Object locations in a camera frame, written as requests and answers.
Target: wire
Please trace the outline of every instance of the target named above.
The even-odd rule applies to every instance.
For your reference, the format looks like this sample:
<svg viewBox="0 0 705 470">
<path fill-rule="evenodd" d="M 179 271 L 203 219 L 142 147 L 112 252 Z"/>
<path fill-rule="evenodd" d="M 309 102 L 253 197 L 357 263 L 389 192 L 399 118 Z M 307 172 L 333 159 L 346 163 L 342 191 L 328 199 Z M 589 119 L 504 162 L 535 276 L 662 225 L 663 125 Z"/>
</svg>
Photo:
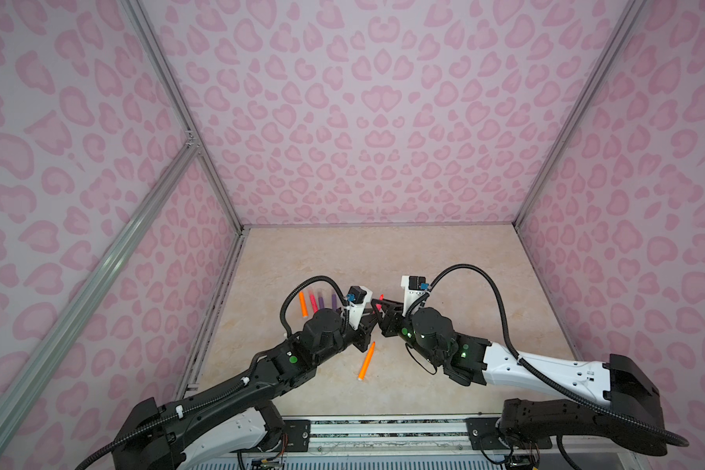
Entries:
<svg viewBox="0 0 705 470">
<path fill-rule="evenodd" d="M 494 430 L 494 432 L 485 432 L 485 433 L 481 434 L 480 436 L 478 436 L 478 446 L 480 447 L 480 453 L 483 454 L 483 456 L 486 457 L 486 460 L 488 460 L 490 463 L 492 463 L 494 465 L 504 465 L 507 463 L 509 458 L 514 454 L 514 447 L 509 446 L 509 453 L 504 456 L 504 460 L 501 460 L 501 462 L 496 462 L 495 460 L 491 459 L 491 457 L 486 455 L 486 451 L 483 450 L 483 439 L 485 439 L 486 437 L 491 436 L 491 435 L 496 435 L 497 437 L 500 437 L 498 430 Z"/>
<path fill-rule="evenodd" d="M 404 348 L 407 350 L 407 353 L 410 354 L 410 357 L 413 358 L 413 361 L 415 361 L 415 363 L 416 363 L 417 365 L 421 366 L 424 371 L 428 372 L 428 373 L 431 374 L 431 375 L 436 375 L 436 373 L 439 371 L 439 369 L 438 369 L 435 365 L 434 365 L 434 371 L 433 371 L 433 372 L 431 372 L 431 371 L 429 371 L 428 369 L 426 369 L 425 366 L 420 363 L 420 361 L 418 361 L 417 359 L 415 359 L 415 356 L 413 356 L 413 353 L 410 352 L 410 350 L 413 349 L 413 348 L 412 348 L 412 346 L 409 345 L 408 343 L 405 343 L 405 344 L 404 344 Z"/>
<path fill-rule="evenodd" d="M 246 463 L 243 461 L 243 451 L 237 450 L 235 454 L 237 454 L 237 466 L 240 467 L 240 470 L 246 470 Z"/>
<path fill-rule="evenodd" d="M 337 293 L 337 296 L 340 300 L 340 303 L 342 304 L 343 311 L 344 311 L 344 323 L 342 324 L 342 334 L 344 334 L 347 331 L 347 325 L 349 323 L 349 312 L 347 309 L 344 307 L 347 306 L 347 299 L 345 296 L 342 295 L 342 290 L 340 287 L 337 285 L 336 282 L 334 282 L 331 277 L 328 276 L 313 276 L 310 277 L 309 279 L 304 280 L 301 282 L 297 287 L 295 287 L 292 292 L 290 293 L 289 296 L 285 299 L 285 301 L 282 303 L 282 307 L 280 308 L 280 322 L 282 323 L 282 326 L 285 327 L 285 331 L 287 332 L 287 338 L 292 336 L 292 328 L 290 328 L 290 324 L 287 323 L 287 307 L 290 306 L 290 303 L 292 302 L 292 299 L 297 296 L 301 290 L 305 289 L 306 287 L 310 286 L 311 284 L 319 281 L 324 281 L 327 284 L 331 285 L 331 287 L 334 289 L 334 291 Z"/>
<path fill-rule="evenodd" d="M 562 443 L 563 437 L 564 436 L 556 436 L 556 446 L 559 448 L 559 453 L 562 455 L 562 457 L 564 457 L 564 460 L 567 461 L 569 466 L 574 468 L 574 470 L 583 470 L 577 464 L 575 464 L 569 454 L 567 454 L 567 450 L 564 449 L 564 444 Z"/>
<path fill-rule="evenodd" d="M 583 405 L 596 413 L 599 414 L 604 414 L 608 417 L 618 419 L 619 421 L 622 421 L 626 425 L 637 428 L 640 431 L 645 431 L 653 436 L 659 437 L 663 442 L 669 445 L 675 445 L 678 447 L 687 447 L 689 446 L 689 441 L 682 436 L 679 436 L 675 432 L 668 431 L 667 429 L 663 428 L 658 428 L 655 427 L 651 424 L 644 423 L 640 421 L 639 419 L 636 418 L 631 418 L 629 416 L 626 416 L 624 414 L 619 414 L 615 411 L 611 411 L 610 409 L 607 409 L 598 403 L 588 400 L 587 398 L 580 396 L 576 394 L 575 392 L 567 389 L 566 387 L 559 385 L 552 379 L 548 378 L 543 372 L 537 370 L 535 367 L 533 367 L 532 364 L 527 362 L 524 358 L 519 356 L 519 352 L 517 352 L 517 349 L 514 348 L 514 345 L 512 344 L 512 340 L 509 338 L 509 326 L 507 322 L 507 312 L 504 310 L 504 302 L 501 300 L 501 294 L 498 291 L 498 287 L 496 287 L 496 283 L 493 281 L 491 276 L 489 276 L 483 269 L 478 268 L 477 266 L 469 265 L 469 264 L 458 264 L 454 266 L 450 266 L 449 268 L 444 269 L 436 278 L 434 281 L 431 283 L 430 286 L 428 286 L 428 290 L 433 290 L 434 287 L 436 287 L 436 284 L 446 275 L 451 273 L 452 271 L 455 271 L 457 269 L 470 269 L 471 271 L 477 272 L 479 275 L 483 276 L 491 286 L 491 289 L 493 290 L 494 296 L 496 297 L 496 303 L 498 304 L 498 313 L 499 316 L 501 317 L 501 331 L 504 335 L 504 343 L 507 346 L 507 349 L 509 350 L 510 353 L 512 353 L 512 356 L 514 356 L 514 359 L 517 360 L 517 362 L 527 369 L 531 374 L 533 374 L 536 378 L 538 378 L 541 382 L 545 383 L 552 389 L 556 390 L 557 392 L 561 393 L 562 395 L 566 396 L 570 400 L 574 400 L 575 402 L 579 403 L 580 405 Z M 424 298 L 428 293 L 423 294 L 421 298 Z"/>
<path fill-rule="evenodd" d="M 253 372 L 255 371 L 255 368 L 258 365 L 259 360 L 262 357 L 266 356 L 266 353 L 267 353 L 267 351 L 261 351 L 261 352 L 257 352 L 253 356 L 253 359 L 251 359 L 251 364 L 248 367 L 248 370 L 246 371 L 245 377 L 250 377 L 251 375 L 253 375 Z M 235 392 L 241 390 L 244 386 L 245 386 L 245 384 L 243 383 L 243 381 L 239 381 L 233 387 L 230 387 L 224 393 L 221 393 L 221 394 L 215 396 L 211 400 L 202 401 L 202 402 L 197 403 L 196 405 L 193 405 L 189 408 L 183 408 L 183 414 L 189 414 L 192 411 L 200 410 L 202 408 L 205 408 L 209 405 L 216 403 L 217 401 L 224 400 L 224 399 L 228 398 L 229 396 L 233 395 Z M 76 467 L 76 470 L 85 470 L 90 465 L 92 465 L 94 462 L 96 462 L 97 460 L 101 459 L 105 455 L 112 452 L 116 447 L 121 446 L 121 445 L 131 441 L 132 439 L 135 439 L 138 436 L 141 436 L 145 432 L 149 432 L 154 428 L 163 426 L 175 418 L 178 418 L 178 414 L 175 411 L 175 409 L 173 409 L 173 413 L 171 415 L 169 415 L 167 417 L 159 418 L 158 420 L 152 421 L 151 423 L 145 424 L 141 427 L 137 427 L 136 429 L 129 432 L 128 434 L 115 439 L 110 444 L 108 444 L 108 445 L 102 447 L 101 449 L 97 450 L 96 452 L 94 452 L 94 454 L 86 457 L 84 459 L 84 461 Z"/>
</svg>

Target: marker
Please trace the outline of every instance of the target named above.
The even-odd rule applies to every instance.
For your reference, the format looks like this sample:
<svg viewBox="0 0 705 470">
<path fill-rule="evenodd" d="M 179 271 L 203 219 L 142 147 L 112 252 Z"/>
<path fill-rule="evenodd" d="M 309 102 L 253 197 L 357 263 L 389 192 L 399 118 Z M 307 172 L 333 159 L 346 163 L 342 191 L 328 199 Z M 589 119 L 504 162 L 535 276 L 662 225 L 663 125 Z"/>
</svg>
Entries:
<svg viewBox="0 0 705 470">
<path fill-rule="evenodd" d="M 308 292 L 308 297 L 310 298 L 310 307 L 313 309 L 313 313 L 319 311 L 319 306 L 316 305 L 316 296 L 313 295 L 313 291 Z"/>
<path fill-rule="evenodd" d="M 358 380 L 362 381 L 365 378 L 365 372 L 368 370 L 368 364 L 371 363 L 371 357 L 374 355 L 374 348 L 376 347 L 376 342 L 371 343 L 371 347 L 368 348 L 368 354 L 365 355 L 365 361 L 363 361 L 363 367 L 360 369 L 360 374 L 358 374 Z"/>
<path fill-rule="evenodd" d="M 302 290 L 299 296 L 301 298 L 301 310 L 303 311 L 303 316 L 308 316 L 308 308 L 305 306 L 305 296 L 303 295 Z"/>
</svg>

